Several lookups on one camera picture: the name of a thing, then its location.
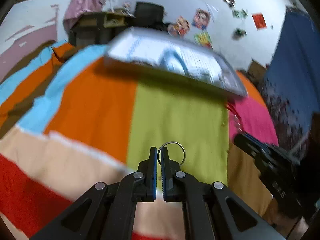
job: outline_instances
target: dark blue curtain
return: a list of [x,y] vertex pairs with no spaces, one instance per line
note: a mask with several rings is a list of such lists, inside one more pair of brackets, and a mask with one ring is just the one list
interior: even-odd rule
[[274,121],[279,145],[289,150],[308,132],[312,113],[320,112],[320,34],[306,13],[287,8],[276,52],[259,91]]

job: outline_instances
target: black chair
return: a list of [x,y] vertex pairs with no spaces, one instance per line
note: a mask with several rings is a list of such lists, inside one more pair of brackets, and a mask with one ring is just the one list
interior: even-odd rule
[[163,21],[164,7],[154,3],[137,2],[134,26],[148,28]]

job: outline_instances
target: metal key ring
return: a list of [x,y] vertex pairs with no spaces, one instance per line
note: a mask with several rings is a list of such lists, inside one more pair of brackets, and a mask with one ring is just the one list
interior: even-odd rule
[[180,148],[181,148],[182,151],[183,151],[183,160],[182,160],[182,162],[179,164],[179,165],[181,166],[181,165],[184,163],[184,161],[186,160],[186,151],[185,151],[184,147],[183,147],[180,143],[174,142],[174,141],[172,141],[172,142],[167,142],[167,143],[164,143],[163,145],[161,145],[161,147],[160,147],[159,150],[158,150],[158,154],[157,154],[158,163],[161,165],[161,161],[160,161],[160,159],[159,159],[160,150],[161,150],[164,146],[166,146],[166,145],[168,145],[168,144],[171,144],[171,143],[174,143],[174,144],[179,145]]

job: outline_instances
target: light blue fabric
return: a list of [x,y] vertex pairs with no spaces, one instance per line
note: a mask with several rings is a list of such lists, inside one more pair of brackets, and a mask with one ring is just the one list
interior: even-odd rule
[[[66,41],[59,41],[52,44],[51,46],[56,48],[65,43]],[[50,46],[44,48],[36,58],[30,61],[27,66],[8,77],[0,85],[0,105],[2,105],[2,103],[6,101],[10,95],[12,95],[17,86],[22,81],[24,81],[31,73],[33,73],[33,71],[37,70],[42,65],[47,63],[51,59],[52,54],[53,50]]]
[[88,65],[102,57],[107,48],[107,45],[88,46],[64,63],[44,95],[35,99],[33,107],[19,120],[18,125],[34,134],[43,133],[60,107],[66,86]]

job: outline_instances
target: orange fabric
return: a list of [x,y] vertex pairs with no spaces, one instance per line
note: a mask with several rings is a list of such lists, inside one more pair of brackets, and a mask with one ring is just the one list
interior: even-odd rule
[[21,82],[12,95],[2,103],[0,106],[0,126],[4,124],[8,117],[8,112],[13,109],[13,107],[30,95],[41,82],[43,82],[54,70],[54,66],[60,66],[62,63],[53,54],[51,59],[33,71],[23,82]]
[[57,48],[52,47],[52,49],[56,56],[61,58],[68,50],[74,49],[74,46],[72,46],[70,43],[65,43]]
[[65,89],[50,130],[107,152],[125,163],[137,82],[108,73],[103,57]]
[[258,103],[260,103],[265,108],[267,108],[263,98],[261,97],[259,91],[255,88],[255,86],[239,71],[237,71],[237,75],[240,78],[240,80],[242,81],[245,88],[247,89],[249,97],[253,98]]

